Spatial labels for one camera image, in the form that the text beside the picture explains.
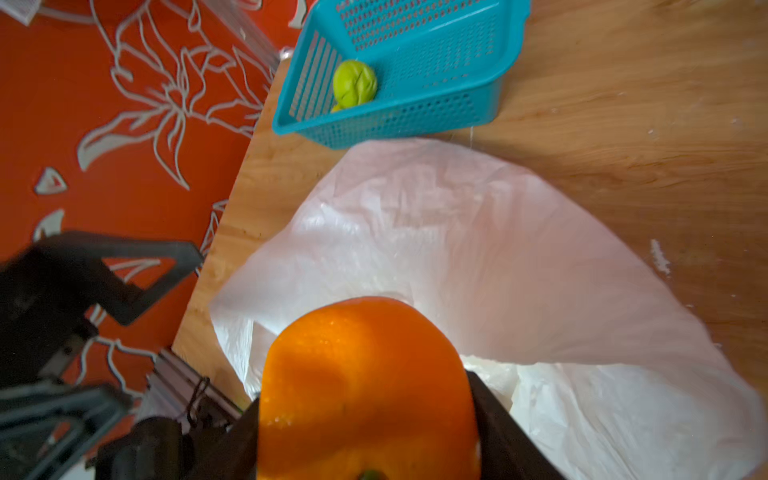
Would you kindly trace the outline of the white plastic bag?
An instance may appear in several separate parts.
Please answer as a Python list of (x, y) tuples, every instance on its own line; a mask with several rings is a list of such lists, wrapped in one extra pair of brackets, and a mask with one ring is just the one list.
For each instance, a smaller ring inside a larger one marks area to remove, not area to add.
[(351, 148), (210, 306), (255, 395), (292, 321), (362, 296), (430, 319), (570, 479), (743, 479), (767, 414), (703, 323), (533, 172), (437, 140)]

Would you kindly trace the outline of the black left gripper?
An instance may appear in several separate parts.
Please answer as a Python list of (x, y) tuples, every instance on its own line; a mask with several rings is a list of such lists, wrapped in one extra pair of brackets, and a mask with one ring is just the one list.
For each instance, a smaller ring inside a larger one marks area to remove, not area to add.
[(112, 384), (61, 379), (99, 333), (88, 310), (129, 326), (202, 262), (189, 242), (69, 231), (2, 263), (2, 478), (60, 478), (131, 410)]

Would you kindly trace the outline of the orange fruit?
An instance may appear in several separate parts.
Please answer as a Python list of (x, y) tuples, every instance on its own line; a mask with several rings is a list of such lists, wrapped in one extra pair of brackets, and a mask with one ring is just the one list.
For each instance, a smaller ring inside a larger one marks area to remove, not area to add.
[(413, 307), (363, 297), (283, 330), (262, 372), (260, 479), (477, 479), (468, 375)]

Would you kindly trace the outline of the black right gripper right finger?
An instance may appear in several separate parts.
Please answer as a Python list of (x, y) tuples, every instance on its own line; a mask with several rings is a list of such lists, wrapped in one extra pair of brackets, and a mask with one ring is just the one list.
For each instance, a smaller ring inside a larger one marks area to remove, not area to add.
[(563, 480), (501, 402), (474, 372), (466, 371), (480, 439), (482, 480)]

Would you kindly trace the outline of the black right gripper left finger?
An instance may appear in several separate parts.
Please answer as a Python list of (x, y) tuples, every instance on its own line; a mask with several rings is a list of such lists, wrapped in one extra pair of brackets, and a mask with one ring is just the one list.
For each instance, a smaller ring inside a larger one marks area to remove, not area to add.
[(185, 410), (191, 420), (181, 436), (180, 479), (254, 479), (259, 437), (259, 399), (228, 426), (213, 427), (199, 418), (199, 400)]

